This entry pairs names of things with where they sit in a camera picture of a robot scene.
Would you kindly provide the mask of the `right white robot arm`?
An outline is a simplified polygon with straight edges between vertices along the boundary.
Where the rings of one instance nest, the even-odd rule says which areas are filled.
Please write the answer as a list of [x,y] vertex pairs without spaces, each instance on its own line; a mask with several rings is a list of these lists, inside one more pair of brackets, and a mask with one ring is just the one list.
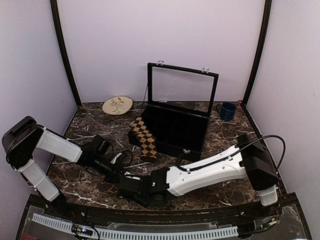
[[125,174],[120,178],[117,195],[143,207],[160,207],[189,192],[225,181],[248,178],[260,202],[255,213],[266,217],[278,201],[279,167],[274,166],[268,148],[249,135],[237,137],[237,143],[214,156],[181,165],[187,156],[181,153],[171,167],[150,175]]

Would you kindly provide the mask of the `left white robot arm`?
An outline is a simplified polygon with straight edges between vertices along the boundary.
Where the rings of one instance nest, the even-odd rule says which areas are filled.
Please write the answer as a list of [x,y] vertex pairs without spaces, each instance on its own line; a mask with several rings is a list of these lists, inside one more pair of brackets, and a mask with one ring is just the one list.
[[109,158],[106,153],[111,143],[104,137],[95,135],[90,142],[78,144],[38,124],[31,116],[24,117],[9,129],[1,143],[7,163],[51,203],[51,210],[60,218],[67,218],[71,208],[37,157],[58,156],[69,163],[98,171],[107,182],[118,183],[126,172],[123,160],[129,155],[128,151],[123,151]]

